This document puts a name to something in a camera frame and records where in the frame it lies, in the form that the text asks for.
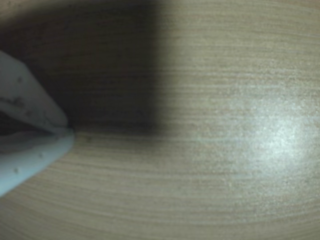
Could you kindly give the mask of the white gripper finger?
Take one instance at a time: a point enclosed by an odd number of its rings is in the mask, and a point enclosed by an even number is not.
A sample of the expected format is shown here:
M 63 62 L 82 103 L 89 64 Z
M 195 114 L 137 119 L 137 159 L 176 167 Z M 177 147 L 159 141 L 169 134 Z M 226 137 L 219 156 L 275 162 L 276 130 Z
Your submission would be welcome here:
M 66 114 L 29 68 L 3 51 L 0 52 L 0 111 L 51 133 L 61 133 L 68 128 Z
M 3 197 L 26 180 L 66 155 L 75 135 L 38 131 L 17 132 L 0 137 L 0 196 Z

